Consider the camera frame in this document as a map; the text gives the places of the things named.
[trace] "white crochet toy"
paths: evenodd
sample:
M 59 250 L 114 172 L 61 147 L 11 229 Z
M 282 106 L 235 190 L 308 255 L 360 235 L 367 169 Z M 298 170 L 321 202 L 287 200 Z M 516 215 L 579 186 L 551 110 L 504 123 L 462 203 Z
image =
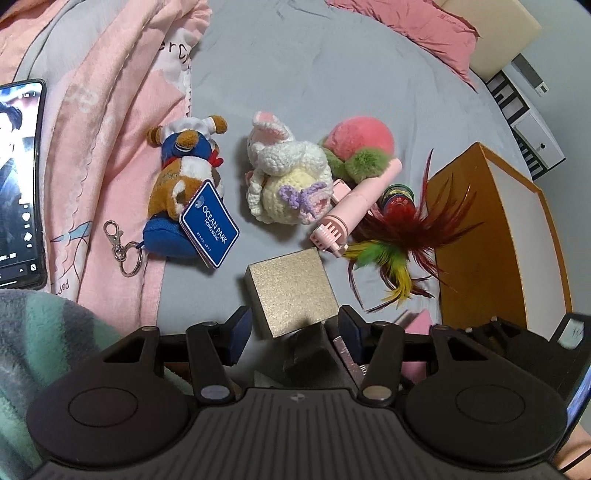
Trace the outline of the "white crochet toy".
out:
M 275 115 L 257 112 L 248 137 L 246 199 L 263 223 L 309 225 L 330 210 L 333 180 L 326 155 L 312 142 L 296 141 Z

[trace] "teal striped blanket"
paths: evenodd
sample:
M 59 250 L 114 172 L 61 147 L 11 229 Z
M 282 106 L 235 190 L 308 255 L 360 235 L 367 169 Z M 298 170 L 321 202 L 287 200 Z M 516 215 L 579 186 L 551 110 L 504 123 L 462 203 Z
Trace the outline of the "teal striped blanket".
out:
M 76 303 L 47 293 L 0 290 L 0 479 L 24 480 L 41 464 L 25 424 L 33 398 L 119 338 Z M 170 372 L 167 378 L 182 390 L 188 387 Z

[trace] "pink pom-pom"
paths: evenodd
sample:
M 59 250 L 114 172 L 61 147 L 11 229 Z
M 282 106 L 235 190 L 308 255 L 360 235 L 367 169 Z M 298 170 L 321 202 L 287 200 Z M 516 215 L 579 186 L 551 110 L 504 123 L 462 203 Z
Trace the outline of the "pink pom-pom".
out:
M 394 137 L 389 128 L 370 116 L 354 116 L 339 123 L 324 146 L 343 161 L 364 147 L 379 148 L 390 156 L 394 155 Z

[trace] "person's arm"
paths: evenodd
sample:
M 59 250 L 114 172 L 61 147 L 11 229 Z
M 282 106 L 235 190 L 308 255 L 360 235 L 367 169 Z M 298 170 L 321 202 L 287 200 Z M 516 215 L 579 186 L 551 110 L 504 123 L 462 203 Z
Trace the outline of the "person's arm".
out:
M 591 449 L 591 436 L 577 425 L 569 437 L 569 441 L 554 457 L 554 466 L 561 470 L 574 462 Z M 591 479 L 591 455 L 564 473 L 571 480 Z

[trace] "feather toy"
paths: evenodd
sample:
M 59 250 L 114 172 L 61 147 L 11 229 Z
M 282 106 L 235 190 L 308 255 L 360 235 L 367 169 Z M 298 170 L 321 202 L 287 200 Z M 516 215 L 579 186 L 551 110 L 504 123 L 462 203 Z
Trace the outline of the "feather toy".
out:
M 407 187 L 395 186 L 407 192 L 396 191 L 390 199 L 383 197 L 380 202 L 381 208 L 372 209 L 353 231 L 355 243 L 350 245 L 345 257 L 349 259 L 349 282 L 357 301 L 363 307 L 353 277 L 356 268 L 377 265 L 379 275 L 389 290 L 384 303 L 367 310 L 370 313 L 382 310 L 395 301 L 404 301 L 411 294 L 433 298 L 433 295 L 419 284 L 429 277 L 439 280 L 441 271 L 433 258 L 434 250 L 455 242 L 480 225 L 478 223 L 460 227 L 474 202 L 475 195 L 469 196 L 468 188 L 463 199 L 457 201 L 452 195 L 453 178 L 449 183 L 445 201 L 443 198 L 447 183 L 436 197 L 435 208 L 427 211 L 427 180 L 432 155 L 433 150 L 429 154 L 423 175 L 418 207 L 414 206 L 412 192 Z M 411 257 L 428 274 L 426 277 L 410 276 L 408 261 Z

